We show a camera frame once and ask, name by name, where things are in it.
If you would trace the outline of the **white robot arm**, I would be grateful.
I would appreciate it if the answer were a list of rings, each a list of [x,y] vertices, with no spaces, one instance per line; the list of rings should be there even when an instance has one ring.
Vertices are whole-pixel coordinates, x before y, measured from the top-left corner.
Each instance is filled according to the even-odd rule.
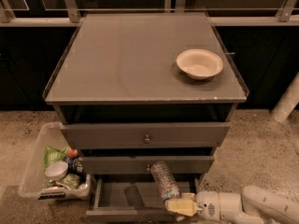
[[[240,194],[200,191],[168,199],[165,208],[184,217],[231,224],[299,224],[299,203],[266,189],[245,186]]]

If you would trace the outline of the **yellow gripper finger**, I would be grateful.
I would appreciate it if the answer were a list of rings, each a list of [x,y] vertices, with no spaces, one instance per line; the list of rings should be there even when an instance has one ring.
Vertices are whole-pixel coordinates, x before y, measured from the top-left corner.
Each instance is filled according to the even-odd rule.
[[[181,193],[181,198],[195,202],[195,194],[194,193],[189,193],[189,192]]]
[[[202,208],[191,199],[169,199],[165,201],[164,205],[167,211],[187,217],[193,217],[202,211]]]

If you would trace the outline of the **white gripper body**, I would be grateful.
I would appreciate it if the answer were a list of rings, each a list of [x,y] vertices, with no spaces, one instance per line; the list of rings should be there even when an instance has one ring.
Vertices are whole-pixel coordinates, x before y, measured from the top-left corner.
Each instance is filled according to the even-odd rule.
[[[196,194],[196,203],[199,207],[197,215],[206,221],[220,221],[220,194],[215,191],[201,191]]]

